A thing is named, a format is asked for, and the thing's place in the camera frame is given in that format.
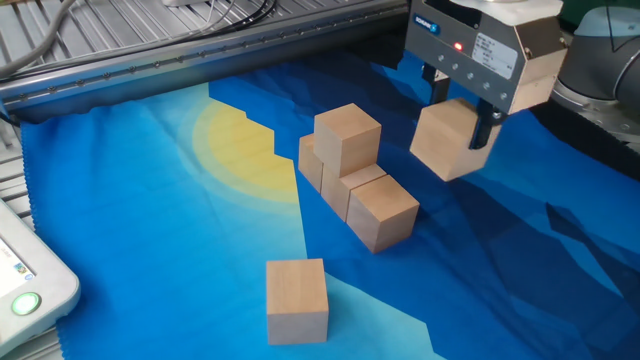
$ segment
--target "blue fabric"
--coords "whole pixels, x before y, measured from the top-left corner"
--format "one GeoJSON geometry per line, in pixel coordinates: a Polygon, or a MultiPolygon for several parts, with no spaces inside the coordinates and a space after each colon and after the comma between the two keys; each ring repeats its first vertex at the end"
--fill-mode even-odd
{"type": "Polygon", "coordinates": [[[484,169],[443,183],[408,152],[420,66],[327,53],[25,124],[37,232],[83,287],[58,324],[67,360],[640,358],[640,185],[529,112],[484,169]],[[313,116],[357,104],[383,126],[379,165],[421,204],[412,237],[370,254],[297,171],[299,213],[235,194],[193,160],[211,99],[296,166],[313,116]],[[269,347],[264,262],[305,256],[325,260],[329,341],[269,347]]]}

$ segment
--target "wooden block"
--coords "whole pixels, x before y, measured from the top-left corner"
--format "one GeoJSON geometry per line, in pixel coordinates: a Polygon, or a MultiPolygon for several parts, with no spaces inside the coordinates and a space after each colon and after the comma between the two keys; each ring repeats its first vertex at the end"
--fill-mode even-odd
{"type": "Polygon", "coordinates": [[[313,153],[315,137],[313,134],[300,138],[298,153],[298,170],[318,192],[322,189],[322,161],[313,153]]]}
{"type": "Polygon", "coordinates": [[[362,170],[341,178],[337,177],[331,170],[326,169],[322,174],[322,198],[343,221],[347,221],[347,208],[349,207],[351,190],[386,174],[376,164],[369,165],[362,170]]]}
{"type": "Polygon", "coordinates": [[[386,175],[351,191],[347,224],[375,254],[411,235],[419,207],[386,175]]]}
{"type": "Polygon", "coordinates": [[[422,109],[410,151],[444,181],[481,169],[501,127],[493,128],[485,147],[469,150],[477,119],[475,107],[464,99],[426,107],[422,109]]]}
{"type": "Polygon", "coordinates": [[[316,115],[314,152],[338,177],[376,163],[382,126],[355,104],[316,115]]]}
{"type": "Polygon", "coordinates": [[[267,262],[270,345],[327,341],[329,300],[322,259],[267,262]]]}

